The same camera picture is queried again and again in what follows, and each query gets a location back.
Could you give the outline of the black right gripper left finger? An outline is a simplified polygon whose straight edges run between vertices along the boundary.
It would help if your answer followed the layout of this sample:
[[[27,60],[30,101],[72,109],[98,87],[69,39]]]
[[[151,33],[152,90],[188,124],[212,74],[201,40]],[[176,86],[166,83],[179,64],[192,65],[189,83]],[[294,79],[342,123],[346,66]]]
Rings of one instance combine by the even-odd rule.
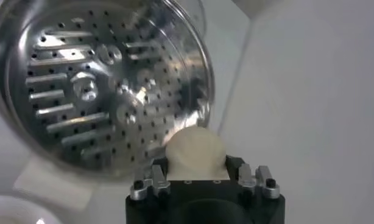
[[[134,172],[133,184],[130,187],[130,199],[143,201],[149,194],[157,198],[171,193],[171,182],[167,180],[168,159],[158,158],[149,166],[140,167]]]

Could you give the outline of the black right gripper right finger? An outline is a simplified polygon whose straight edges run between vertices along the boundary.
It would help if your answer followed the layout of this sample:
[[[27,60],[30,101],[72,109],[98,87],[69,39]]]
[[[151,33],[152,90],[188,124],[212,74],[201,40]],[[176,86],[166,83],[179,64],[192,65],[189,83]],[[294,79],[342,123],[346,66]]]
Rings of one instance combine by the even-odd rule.
[[[267,166],[252,169],[242,158],[229,155],[226,156],[225,166],[229,178],[243,189],[268,200],[279,199],[280,186]]]

